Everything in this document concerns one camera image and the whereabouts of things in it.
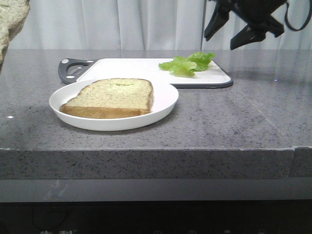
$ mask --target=black robotic arm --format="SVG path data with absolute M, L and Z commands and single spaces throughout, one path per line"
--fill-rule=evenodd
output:
M 235 12 L 246 23 L 236 36 L 231 39 L 230 49 L 236 49 L 242 45 L 256 41 L 263 41 L 267 32 L 271 32 L 275 37 L 284 33 L 284 26 L 274 19 L 271 14 L 283 4 L 287 4 L 285 23 L 293 31 L 302 30 L 310 21 L 312 14 L 312 0 L 306 22 L 300 29 L 293 28 L 288 21 L 287 0 L 214 0 L 216 1 L 214 13 L 205 29 L 204 37 L 210 38 L 229 20 L 229 12 Z

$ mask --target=cutting board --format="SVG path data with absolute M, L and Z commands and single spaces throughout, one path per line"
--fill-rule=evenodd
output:
M 169 61 L 172 58 L 65 58 L 59 63 L 58 74 L 66 84 L 101 78 L 148 78 L 176 88 L 225 88 L 233 84 L 233 80 L 214 61 L 208 70 L 195 72 L 189 77 L 174 76 L 159 68 L 159 63 Z

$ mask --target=bread crust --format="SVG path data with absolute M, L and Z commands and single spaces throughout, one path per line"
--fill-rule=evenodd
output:
M 95 102 L 98 100 L 94 100 L 92 104 L 86 104 L 89 100 L 82 101 L 81 105 L 73 105 L 72 102 L 75 102 L 78 98 L 82 99 L 85 98 L 83 94 L 86 92 L 87 89 L 90 89 L 92 86 L 95 86 L 98 82 L 111 82 L 114 80 L 114 82 L 119 82 L 121 80 L 127 80 L 127 81 L 133 81 L 133 82 L 140 82 L 144 81 L 146 84 L 148 84 L 148 89 L 142 89 L 141 92 L 145 92 L 144 98 L 145 99 L 145 105 L 144 107 L 114 107 L 115 103 L 97 103 L 95 105 Z M 129 100 L 127 98 L 131 98 L 131 95 L 123 95 L 124 102 L 127 103 Z M 100 118 L 100 119 L 110 119 L 110 118 L 126 118 L 126 117 L 134 117 L 134 116 L 140 116 L 145 115 L 151 112 L 151 108 L 154 101 L 154 90 L 153 86 L 150 81 L 144 80 L 144 79 L 136 79 L 136 78 L 113 78 L 113 79 L 104 79 L 95 81 L 92 84 L 84 87 L 76 97 L 70 99 L 67 103 L 60 106 L 59 110 L 63 113 L 66 113 L 68 115 L 77 116 L 77 117 L 85 117 L 85 118 Z

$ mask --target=cutting board handle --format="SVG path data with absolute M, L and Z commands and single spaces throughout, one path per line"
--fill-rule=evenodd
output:
M 75 83 L 97 60 L 64 58 L 58 64 L 58 75 L 65 84 Z

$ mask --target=white plate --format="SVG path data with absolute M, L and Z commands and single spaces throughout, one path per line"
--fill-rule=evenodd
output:
M 49 104 L 62 121 L 78 128 L 94 131 L 120 131 L 139 128 L 166 117 L 172 111 L 178 99 L 178 91 L 174 86 L 168 83 L 151 81 L 154 89 L 154 102 L 152 112 L 146 115 L 128 118 L 94 119 L 71 116 L 59 111 L 62 104 L 75 97 L 83 87 L 96 80 L 99 79 L 69 84 L 51 95 Z

